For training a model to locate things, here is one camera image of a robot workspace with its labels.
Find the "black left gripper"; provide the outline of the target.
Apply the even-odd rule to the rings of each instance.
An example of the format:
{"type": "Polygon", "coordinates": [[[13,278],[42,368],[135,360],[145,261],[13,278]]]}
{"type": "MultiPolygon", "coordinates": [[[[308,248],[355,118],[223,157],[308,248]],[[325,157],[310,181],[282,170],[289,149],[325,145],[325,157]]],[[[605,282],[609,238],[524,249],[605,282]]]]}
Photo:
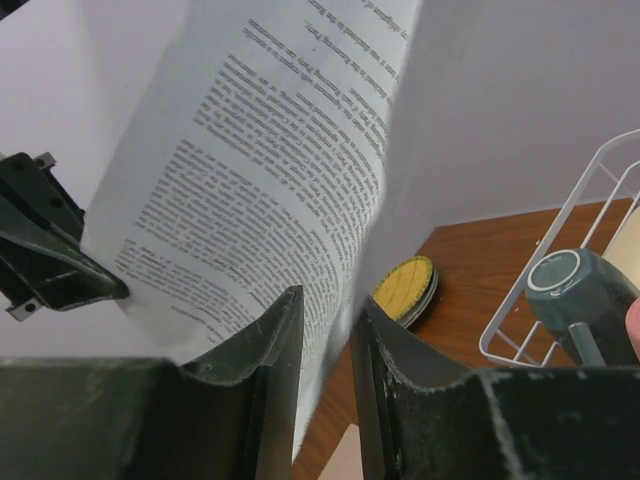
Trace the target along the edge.
{"type": "Polygon", "coordinates": [[[16,320],[130,295],[80,252],[83,210],[53,175],[55,165],[50,153],[1,159],[1,293],[16,320]]]}

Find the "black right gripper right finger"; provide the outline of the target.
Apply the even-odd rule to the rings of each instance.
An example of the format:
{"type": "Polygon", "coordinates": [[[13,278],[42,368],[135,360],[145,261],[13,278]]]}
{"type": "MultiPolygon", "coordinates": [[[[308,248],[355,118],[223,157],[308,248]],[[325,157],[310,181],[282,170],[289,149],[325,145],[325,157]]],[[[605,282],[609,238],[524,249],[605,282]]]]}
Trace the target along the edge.
{"type": "Polygon", "coordinates": [[[368,479],[635,479],[635,368],[470,370],[367,300],[351,334],[368,479]]]}

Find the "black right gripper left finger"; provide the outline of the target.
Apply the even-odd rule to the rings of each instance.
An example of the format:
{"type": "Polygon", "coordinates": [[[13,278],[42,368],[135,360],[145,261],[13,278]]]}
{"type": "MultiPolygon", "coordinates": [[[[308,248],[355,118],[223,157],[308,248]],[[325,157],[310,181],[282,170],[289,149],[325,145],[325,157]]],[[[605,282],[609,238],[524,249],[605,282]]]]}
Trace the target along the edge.
{"type": "Polygon", "coordinates": [[[160,358],[5,358],[5,479],[287,479],[304,293],[178,366],[160,358]]]}

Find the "pink file folder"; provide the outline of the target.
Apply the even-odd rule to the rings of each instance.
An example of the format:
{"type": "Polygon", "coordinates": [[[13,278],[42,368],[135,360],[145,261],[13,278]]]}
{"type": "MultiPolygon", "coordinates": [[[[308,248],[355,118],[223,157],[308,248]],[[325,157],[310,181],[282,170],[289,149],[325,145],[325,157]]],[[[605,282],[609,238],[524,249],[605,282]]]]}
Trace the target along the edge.
{"type": "Polygon", "coordinates": [[[350,424],[326,466],[319,480],[363,480],[359,427],[350,424]]]}

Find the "printed paper document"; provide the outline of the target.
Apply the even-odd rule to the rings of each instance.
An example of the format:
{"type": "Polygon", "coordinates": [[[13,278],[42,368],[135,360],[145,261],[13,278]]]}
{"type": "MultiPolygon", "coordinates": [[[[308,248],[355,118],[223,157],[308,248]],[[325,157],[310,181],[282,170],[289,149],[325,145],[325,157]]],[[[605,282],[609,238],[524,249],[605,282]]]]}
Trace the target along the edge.
{"type": "Polygon", "coordinates": [[[416,1],[191,1],[85,217],[126,318],[178,363],[304,289],[294,442],[350,330],[392,197],[389,114],[416,1]]]}

